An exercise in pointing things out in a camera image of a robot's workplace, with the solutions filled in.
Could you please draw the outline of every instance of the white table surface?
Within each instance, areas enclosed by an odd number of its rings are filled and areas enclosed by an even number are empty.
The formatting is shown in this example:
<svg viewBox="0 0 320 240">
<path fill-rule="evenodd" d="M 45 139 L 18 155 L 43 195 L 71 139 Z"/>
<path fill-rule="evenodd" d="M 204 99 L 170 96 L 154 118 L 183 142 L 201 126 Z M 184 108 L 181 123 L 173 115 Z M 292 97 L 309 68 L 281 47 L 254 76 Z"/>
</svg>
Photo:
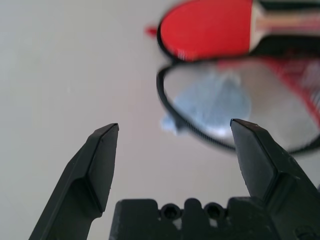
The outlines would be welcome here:
<svg viewBox="0 0 320 240">
<path fill-rule="evenodd" d="M 67 162 L 97 128 L 119 123 L 106 211 L 89 240 L 109 237 L 115 204 L 225 206 L 247 196 L 236 156 L 164 133 L 156 72 L 167 62 L 144 27 L 172 0 L 0 3 L 0 235 L 28 239 Z M 318 154 L 298 159 L 320 183 Z"/>
</svg>

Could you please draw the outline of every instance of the blue object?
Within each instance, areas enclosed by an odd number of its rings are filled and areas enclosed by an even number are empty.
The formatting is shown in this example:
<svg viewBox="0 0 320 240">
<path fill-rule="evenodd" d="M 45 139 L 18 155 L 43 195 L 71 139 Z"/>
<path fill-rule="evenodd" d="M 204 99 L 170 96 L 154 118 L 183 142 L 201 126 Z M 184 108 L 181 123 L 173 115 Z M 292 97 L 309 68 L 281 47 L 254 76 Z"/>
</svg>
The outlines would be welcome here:
<svg viewBox="0 0 320 240">
<path fill-rule="evenodd" d="M 232 134 L 231 119 L 249 119 L 251 105 L 249 95 L 241 87 L 240 76 L 233 72 L 213 72 L 190 85 L 173 101 L 173 106 L 185 118 L 207 134 L 220 138 Z M 175 135 L 184 130 L 170 115 L 162 119 L 161 127 Z"/>
</svg>

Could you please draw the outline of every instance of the screw hole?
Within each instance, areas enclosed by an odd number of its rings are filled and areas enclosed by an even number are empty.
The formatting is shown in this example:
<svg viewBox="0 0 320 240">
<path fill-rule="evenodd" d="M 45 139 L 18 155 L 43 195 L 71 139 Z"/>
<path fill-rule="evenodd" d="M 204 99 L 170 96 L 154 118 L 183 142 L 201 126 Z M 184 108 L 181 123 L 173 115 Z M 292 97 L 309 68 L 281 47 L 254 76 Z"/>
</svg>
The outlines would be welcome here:
<svg viewBox="0 0 320 240">
<path fill-rule="evenodd" d="M 225 211 L 222 206 L 220 206 L 217 203 L 209 203 L 204 207 L 204 210 L 206 211 L 207 215 L 211 219 L 221 219 L 225 216 Z"/>
<path fill-rule="evenodd" d="M 167 204 L 163 206 L 163 208 L 161 209 L 162 218 L 166 218 L 171 221 L 178 219 L 180 215 L 181 215 L 180 208 L 178 208 L 174 204 Z"/>
</svg>

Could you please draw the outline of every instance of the table tennis paddle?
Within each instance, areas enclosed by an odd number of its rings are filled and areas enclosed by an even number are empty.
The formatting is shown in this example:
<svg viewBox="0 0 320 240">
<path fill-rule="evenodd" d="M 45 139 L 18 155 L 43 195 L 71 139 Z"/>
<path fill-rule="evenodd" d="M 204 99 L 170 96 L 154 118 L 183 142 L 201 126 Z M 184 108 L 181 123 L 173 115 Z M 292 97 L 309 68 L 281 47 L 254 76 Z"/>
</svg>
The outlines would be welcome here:
<svg viewBox="0 0 320 240">
<path fill-rule="evenodd" d="M 265 11 L 254 0 L 190 0 L 170 10 L 161 41 L 192 61 L 249 53 L 267 35 L 320 36 L 320 11 Z"/>
</svg>

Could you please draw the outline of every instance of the paddle handle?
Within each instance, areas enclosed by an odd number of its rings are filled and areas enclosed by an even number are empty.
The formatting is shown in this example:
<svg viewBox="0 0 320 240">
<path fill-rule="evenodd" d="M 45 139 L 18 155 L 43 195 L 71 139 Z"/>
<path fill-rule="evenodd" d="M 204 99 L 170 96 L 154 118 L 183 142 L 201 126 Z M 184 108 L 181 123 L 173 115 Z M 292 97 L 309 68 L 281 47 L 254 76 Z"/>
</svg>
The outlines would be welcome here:
<svg viewBox="0 0 320 240">
<path fill-rule="evenodd" d="M 320 10 L 266 12 L 258 3 L 252 5 L 250 50 L 267 35 L 320 36 Z"/>
<path fill-rule="evenodd" d="M 314 32 L 320 34 L 320 11 L 309 12 L 279 12 L 258 16 L 255 20 L 255 30 L 263 32 Z"/>
</svg>

